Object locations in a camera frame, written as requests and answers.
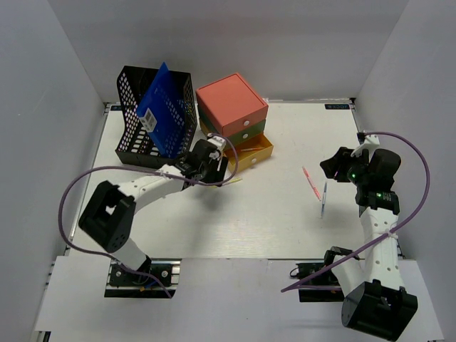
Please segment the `blue plastic folder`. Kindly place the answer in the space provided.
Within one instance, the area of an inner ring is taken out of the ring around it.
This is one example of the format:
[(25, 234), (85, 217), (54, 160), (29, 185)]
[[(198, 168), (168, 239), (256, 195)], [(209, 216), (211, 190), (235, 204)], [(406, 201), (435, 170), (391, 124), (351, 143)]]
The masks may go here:
[(166, 63), (158, 69), (136, 115), (159, 153), (177, 157), (185, 133), (185, 112)]

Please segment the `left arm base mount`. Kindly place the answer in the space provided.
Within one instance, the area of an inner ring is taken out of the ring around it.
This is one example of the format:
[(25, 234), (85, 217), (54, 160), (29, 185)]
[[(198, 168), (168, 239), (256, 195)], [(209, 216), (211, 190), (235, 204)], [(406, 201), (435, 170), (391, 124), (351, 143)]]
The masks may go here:
[(167, 289), (169, 295), (149, 276), (131, 274), (114, 261), (111, 262), (105, 285), (105, 298), (117, 299), (171, 299), (179, 283), (181, 261), (179, 259), (152, 260), (145, 273), (152, 274)]

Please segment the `salmon top drawer box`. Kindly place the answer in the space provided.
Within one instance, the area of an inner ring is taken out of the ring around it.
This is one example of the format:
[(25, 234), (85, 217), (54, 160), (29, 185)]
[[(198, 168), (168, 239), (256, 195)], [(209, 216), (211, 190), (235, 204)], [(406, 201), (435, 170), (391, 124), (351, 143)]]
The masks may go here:
[(265, 120), (269, 108), (239, 73), (198, 88), (196, 97), (199, 108), (223, 136)]

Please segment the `yellow bottom drawer box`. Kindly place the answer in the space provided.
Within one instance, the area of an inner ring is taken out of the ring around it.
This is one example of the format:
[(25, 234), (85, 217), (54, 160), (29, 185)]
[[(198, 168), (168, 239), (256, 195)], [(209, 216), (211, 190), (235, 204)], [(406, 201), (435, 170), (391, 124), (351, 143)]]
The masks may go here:
[[(239, 145), (234, 145), (234, 147), (237, 151), (239, 162), (237, 173), (253, 167), (259, 162), (269, 158), (274, 149), (273, 144), (266, 138), (264, 132), (251, 139), (248, 139), (247, 141), (242, 142)], [(239, 152), (240, 149), (248, 147), (264, 147), (264, 149), (253, 152)], [(234, 157), (234, 152), (228, 143), (224, 149), (224, 156), (228, 158), (227, 168), (230, 172), (233, 172), (235, 169), (236, 159)]]

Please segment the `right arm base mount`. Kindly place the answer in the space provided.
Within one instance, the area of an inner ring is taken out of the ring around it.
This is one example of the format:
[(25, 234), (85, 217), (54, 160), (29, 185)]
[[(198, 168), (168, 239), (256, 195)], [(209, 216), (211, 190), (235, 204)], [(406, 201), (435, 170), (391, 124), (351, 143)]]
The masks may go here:
[[(301, 280), (324, 268), (323, 261), (301, 262), (289, 272), (292, 280)], [(342, 303), (345, 294), (342, 288), (352, 291), (363, 280), (363, 272), (354, 260), (332, 268), (312, 278), (299, 289), (301, 303)]]

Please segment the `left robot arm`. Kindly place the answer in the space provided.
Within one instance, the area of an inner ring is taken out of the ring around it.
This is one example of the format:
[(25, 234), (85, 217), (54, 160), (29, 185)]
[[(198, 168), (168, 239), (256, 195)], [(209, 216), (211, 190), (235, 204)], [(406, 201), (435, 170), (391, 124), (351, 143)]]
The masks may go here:
[(220, 186), (227, 168), (227, 140), (211, 136), (198, 140), (184, 157), (136, 180), (114, 185), (100, 183), (78, 226), (109, 256), (126, 266), (134, 284), (150, 278), (150, 257), (130, 238), (133, 219), (143, 207), (193, 185)]

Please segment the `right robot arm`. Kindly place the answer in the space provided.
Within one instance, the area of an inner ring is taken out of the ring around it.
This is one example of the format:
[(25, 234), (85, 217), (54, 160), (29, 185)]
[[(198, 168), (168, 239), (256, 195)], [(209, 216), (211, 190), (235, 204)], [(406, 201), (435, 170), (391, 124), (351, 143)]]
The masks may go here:
[(418, 310), (418, 299), (407, 292), (400, 274), (397, 236), (392, 231), (400, 213), (392, 190), (400, 164), (400, 156), (389, 150), (347, 147), (320, 164), (328, 179), (356, 186), (367, 246), (363, 260), (349, 249), (331, 247), (321, 267), (322, 277), (341, 286), (342, 324), (386, 341), (398, 340)]

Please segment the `orange thin pen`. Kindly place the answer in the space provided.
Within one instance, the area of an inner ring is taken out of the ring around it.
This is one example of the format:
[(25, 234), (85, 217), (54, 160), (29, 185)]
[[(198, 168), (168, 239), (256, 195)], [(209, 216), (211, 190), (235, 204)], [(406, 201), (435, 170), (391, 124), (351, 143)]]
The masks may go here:
[(253, 152), (253, 151), (260, 151), (263, 149), (264, 149), (264, 147), (248, 147), (248, 148), (240, 149), (239, 152)]

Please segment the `green drawer box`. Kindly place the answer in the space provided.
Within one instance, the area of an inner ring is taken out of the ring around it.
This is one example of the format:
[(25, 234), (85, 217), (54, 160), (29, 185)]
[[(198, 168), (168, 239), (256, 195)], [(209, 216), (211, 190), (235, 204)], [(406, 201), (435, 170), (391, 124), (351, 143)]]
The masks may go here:
[[(214, 127), (214, 125), (212, 124), (212, 122), (209, 120), (209, 118), (205, 115), (203, 110), (199, 106), (197, 106), (197, 109), (198, 109), (198, 115), (199, 115), (199, 123), (200, 123), (200, 127), (201, 127), (202, 131), (205, 134), (219, 133), (216, 130), (216, 128)], [(247, 141), (248, 139), (251, 139), (251, 138), (263, 133), (265, 126), (266, 126), (266, 121), (262, 120), (261, 122), (258, 122), (253, 125), (249, 125), (248, 127), (243, 128), (239, 132), (236, 132), (232, 135), (228, 135), (227, 137), (229, 138), (229, 140), (231, 141), (231, 143), (233, 145), (239, 145), (239, 144), (243, 143), (244, 141)]]

